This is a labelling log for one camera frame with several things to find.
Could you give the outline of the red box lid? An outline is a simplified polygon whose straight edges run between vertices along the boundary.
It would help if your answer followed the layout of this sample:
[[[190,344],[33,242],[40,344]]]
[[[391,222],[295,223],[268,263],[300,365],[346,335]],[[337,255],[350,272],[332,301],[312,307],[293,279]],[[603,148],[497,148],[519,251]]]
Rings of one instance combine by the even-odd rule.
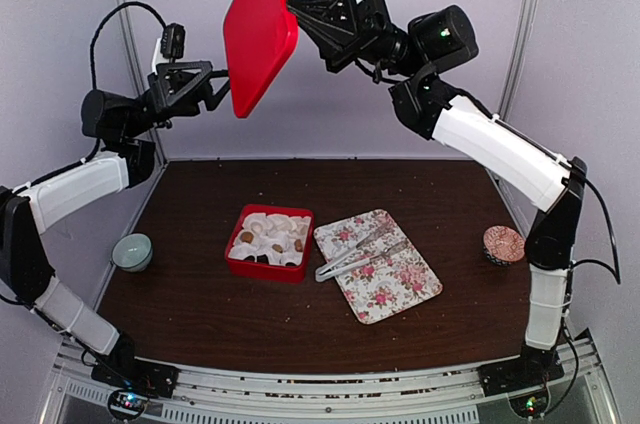
[[[292,56],[298,42],[287,0],[232,0],[223,23],[233,111],[246,118]]]

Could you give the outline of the red chocolate box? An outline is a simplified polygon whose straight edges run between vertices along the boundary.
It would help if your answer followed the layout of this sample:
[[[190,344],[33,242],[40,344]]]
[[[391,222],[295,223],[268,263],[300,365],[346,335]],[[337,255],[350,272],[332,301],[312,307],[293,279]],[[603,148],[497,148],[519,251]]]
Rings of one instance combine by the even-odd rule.
[[[304,280],[309,262],[314,215],[308,209],[271,205],[246,205],[235,224],[225,249],[224,258],[232,274],[241,277],[297,284]],[[240,240],[240,234],[254,235],[251,244]],[[294,242],[301,240],[302,252]],[[272,249],[283,248],[282,253]],[[244,259],[255,255],[260,262]]]

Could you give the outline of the black white kitchen tongs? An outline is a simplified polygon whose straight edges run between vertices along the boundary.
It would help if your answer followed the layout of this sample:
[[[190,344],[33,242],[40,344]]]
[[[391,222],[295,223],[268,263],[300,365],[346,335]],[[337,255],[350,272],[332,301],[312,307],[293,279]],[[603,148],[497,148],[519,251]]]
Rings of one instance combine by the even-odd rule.
[[[386,243],[386,237],[393,237],[391,227],[383,225],[376,228],[347,250],[331,258],[315,271],[315,280],[319,283],[346,274],[358,267],[371,263],[377,258],[389,258],[410,245],[407,238]]]

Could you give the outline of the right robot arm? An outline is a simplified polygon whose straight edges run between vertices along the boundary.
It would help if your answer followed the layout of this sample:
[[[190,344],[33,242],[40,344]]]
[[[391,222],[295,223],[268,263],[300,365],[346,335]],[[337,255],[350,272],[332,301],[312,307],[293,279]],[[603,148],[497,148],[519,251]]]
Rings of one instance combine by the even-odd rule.
[[[457,5],[414,18],[400,30],[385,0],[287,0],[299,27],[319,49],[326,68],[374,65],[380,82],[401,75],[389,93],[398,120],[417,135],[462,152],[524,194],[537,209],[525,240],[531,272],[529,320],[518,358],[503,371],[530,386],[549,373],[564,313],[587,166],[555,154],[510,127],[469,92],[441,74],[478,53],[472,24]]]

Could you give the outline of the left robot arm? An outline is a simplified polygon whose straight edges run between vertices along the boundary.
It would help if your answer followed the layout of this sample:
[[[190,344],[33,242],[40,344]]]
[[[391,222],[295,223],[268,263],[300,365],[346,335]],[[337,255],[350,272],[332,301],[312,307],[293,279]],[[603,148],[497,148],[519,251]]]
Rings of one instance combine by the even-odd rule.
[[[182,25],[161,27],[146,91],[129,98],[93,84],[86,94],[82,133],[95,141],[89,155],[18,188],[1,190],[1,279],[14,294],[9,304],[38,314],[105,359],[106,373],[123,388],[137,386],[144,377],[142,363],[132,357],[131,340],[60,281],[41,237],[85,206],[149,179],[156,145],[142,134],[169,128],[176,117],[213,111],[229,92],[228,84],[219,91],[211,85],[228,77],[228,71],[216,70],[208,61],[184,61]]]

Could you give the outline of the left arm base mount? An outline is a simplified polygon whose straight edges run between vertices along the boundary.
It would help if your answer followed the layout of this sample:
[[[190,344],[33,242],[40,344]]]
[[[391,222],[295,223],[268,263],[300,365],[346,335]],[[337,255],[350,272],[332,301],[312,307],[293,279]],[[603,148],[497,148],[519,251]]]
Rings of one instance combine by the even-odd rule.
[[[175,366],[137,358],[125,361],[125,365],[100,355],[95,355],[95,360],[91,378],[113,387],[106,407],[117,422],[132,422],[155,400],[171,398],[180,373]]]

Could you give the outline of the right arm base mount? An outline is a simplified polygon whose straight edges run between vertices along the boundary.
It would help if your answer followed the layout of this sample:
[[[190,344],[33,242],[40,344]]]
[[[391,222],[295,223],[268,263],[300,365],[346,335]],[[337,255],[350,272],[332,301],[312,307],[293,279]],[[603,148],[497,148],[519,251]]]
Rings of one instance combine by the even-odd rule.
[[[551,407],[548,385],[564,377],[555,351],[523,349],[516,358],[481,365],[478,377],[485,397],[505,394],[521,418],[542,418]]]

